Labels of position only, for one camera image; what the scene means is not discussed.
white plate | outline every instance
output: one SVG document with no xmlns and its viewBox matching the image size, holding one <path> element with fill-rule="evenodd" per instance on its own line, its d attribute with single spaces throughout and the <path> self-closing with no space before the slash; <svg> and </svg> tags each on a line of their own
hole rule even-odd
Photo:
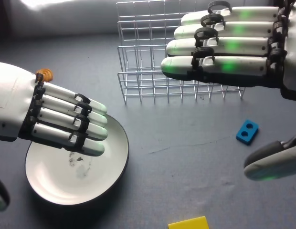
<svg viewBox="0 0 296 229">
<path fill-rule="evenodd" d="M 102 141 L 105 152 L 101 156 L 31 143 L 25 170 L 39 196 L 55 204 L 75 205 L 102 195 L 119 180 L 128 163 L 128 138 L 116 119 L 106 117 L 108 138 Z"/>
</svg>

white robotic hand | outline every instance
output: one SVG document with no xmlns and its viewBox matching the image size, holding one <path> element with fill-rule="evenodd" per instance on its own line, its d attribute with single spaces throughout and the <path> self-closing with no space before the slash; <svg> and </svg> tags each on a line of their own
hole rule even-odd
<svg viewBox="0 0 296 229">
<path fill-rule="evenodd" d="M 217 5 L 227 7 L 213 11 Z M 214 1 L 185 15 L 166 48 L 163 73 L 177 80 L 280 88 L 296 100 L 296 2 L 281 7 L 232 7 Z M 273 142 L 244 164 L 245 175 L 267 180 L 296 174 L 296 136 Z"/>
<path fill-rule="evenodd" d="M 42 82 L 42 77 L 0 63 L 0 140 L 20 137 L 85 155 L 102 155 L 106 107 Z"/>
</svg>

yellow object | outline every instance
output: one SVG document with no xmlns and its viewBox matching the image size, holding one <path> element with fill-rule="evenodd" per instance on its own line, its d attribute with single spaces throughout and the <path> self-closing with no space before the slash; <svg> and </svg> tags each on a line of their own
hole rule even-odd
<svg viewBox="0 0 296 229">
<path fill-rule="evenodd" d="M 168 224 L 168 229 L 209 229 L 206 217 L 201 216 L 194 219 Z"/>
<path fill-rule="evenodd" d="M 41 68 L 37 70 L 36 73 L 41 73 L 43 75 L 43 82 L 49 82 L 53 80 L 53 72 L 48 68 Z"/>
</svg>

metal wire rack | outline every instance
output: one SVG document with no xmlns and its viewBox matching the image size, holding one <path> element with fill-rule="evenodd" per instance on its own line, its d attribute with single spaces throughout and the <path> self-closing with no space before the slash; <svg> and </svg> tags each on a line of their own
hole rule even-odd
<svg viewBox="0 0 296 229">
<path fill-rule="evenodd" d="M 160 69 L 167 57 L 166 45 L 173 40 L 174 30 L 180 26 L 180 19 L 189 12 L 204 9 L 205 1 L 197 0 L 145 0 L 118 2 L 118 32 L 121 46 L 118 56 L 121 65 L 118 80 L 125 103 L 127 98 L 173 95 L 181 97 L 200 94 L 221 94 L 228 92 L 243 97 L 245 88 L 231 87 L 198 81 L 179 81 L 167 78 Z"/>
</svg>

gray tabletop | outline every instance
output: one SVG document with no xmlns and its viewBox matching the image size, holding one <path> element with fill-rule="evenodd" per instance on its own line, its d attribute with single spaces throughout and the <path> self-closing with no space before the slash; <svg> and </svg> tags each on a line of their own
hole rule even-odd
<svg viewBox="0 0 296 229">
<path fill-rule="evenodd" d="M 165 229 L 206 216 L 211 229 L 296 229 L 296 176 L 253 182 L 243 161 L 258 147 L 296 134 L 296 102 L 278 90 L 236 94 L 129 99 L 124 104 L 116 35 L 65 37 L 0 44 L 0 62 L 35 72 L 53 70 L 53 83 L 94 98 L 125 128 L 130 157 L 120 182 L 90 207 L 62 208 L 41 200 L 26 180 L 30 144 L 0 142 L 0 178 L 11 205 L 0 229 Z M 235 139 L 246 119 L 259 124 L 251 146 Z"/>
</svg>

